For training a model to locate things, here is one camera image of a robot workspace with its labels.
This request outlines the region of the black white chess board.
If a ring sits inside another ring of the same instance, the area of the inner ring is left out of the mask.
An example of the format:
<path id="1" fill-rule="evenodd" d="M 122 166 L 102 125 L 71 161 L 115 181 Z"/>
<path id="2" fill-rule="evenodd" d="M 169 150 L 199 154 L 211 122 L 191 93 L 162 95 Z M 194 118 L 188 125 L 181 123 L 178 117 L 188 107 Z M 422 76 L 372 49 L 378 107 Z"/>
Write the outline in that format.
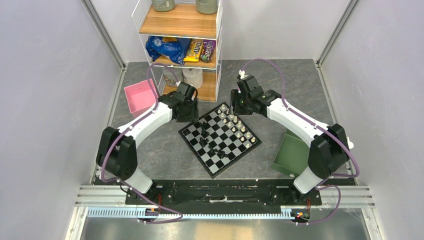
<path id="1" fill-rule="evenodd" d="M 202 167 L 215 178 L 243 158 L 262 140 L 222 102 L 178 131 Z"/>

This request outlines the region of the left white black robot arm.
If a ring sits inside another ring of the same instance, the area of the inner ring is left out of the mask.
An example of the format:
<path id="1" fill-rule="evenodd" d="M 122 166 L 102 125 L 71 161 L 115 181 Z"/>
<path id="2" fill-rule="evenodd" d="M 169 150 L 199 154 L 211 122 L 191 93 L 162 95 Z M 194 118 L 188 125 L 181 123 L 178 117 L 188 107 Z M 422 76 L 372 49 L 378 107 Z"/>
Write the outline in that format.
<path id="1" fill-rule="evenodd" d="M 191 84 L 179 83 L 177 89 L 155 96 L 153 105 L 131 122 L 119 127 L 108 126 L 101 134 L 96 163 L 100 179 L 109 182 L 105 173 L 113 175 L 137 193 L 144 204 L 152 204 L 157 191 L 153 180 L 138 168 L 137 149 L 156 129 L 171 121 L 196 122 L 199 119 L 198 90 Z"/>

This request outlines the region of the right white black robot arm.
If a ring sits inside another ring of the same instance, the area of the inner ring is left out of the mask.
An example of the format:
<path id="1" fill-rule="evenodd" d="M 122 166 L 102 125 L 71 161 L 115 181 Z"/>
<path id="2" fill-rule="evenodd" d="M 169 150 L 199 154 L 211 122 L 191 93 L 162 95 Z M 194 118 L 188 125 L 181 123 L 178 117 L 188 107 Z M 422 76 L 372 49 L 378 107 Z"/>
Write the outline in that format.
<path id="1" fill-rule="evenodd" d="M 231 91 L 231 108 L 237 115 L 259 114 L 273 120 L 297 135 L 308 147 L 307 166 L 294 179 L 288 191 L 289 200 L 300 205 L 309 198 L 309 191 L 328 179 L 352 159 L 352 143 L 344 128 L 315 120 L 288 104 L 274 90 L 264 91 L 256 78 L 240 71 L 237 89 Z"/>

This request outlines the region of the white wire wooden shelf rack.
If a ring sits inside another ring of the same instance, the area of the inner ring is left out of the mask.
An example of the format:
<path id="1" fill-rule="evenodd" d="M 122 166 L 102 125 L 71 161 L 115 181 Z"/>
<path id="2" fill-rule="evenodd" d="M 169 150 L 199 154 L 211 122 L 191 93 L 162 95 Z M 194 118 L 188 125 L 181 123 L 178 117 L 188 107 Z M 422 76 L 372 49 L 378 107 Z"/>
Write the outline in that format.
<path id="1" fill-rule="evenodd" d="M 137 2 L 131 17 L 141 45 L 145 45 L 149 36 L 214 40 L 216 47 L 210 62 L 199 61 L 177 65 L 164 56 L 160 56 L 157 62 L 175 69 L 201 69 L 203 85 L 198 90 L 198 98 L 203 102 L 216 102 L 221 82 L 223 4 L 221 1 L 218 2 L 218 10 L 214 14 L 202 14 L 196 10 L 194 0 L 176 0 L 174 3 L 174 9 L 159 12 L 154 10 L 150 0 Z"/>

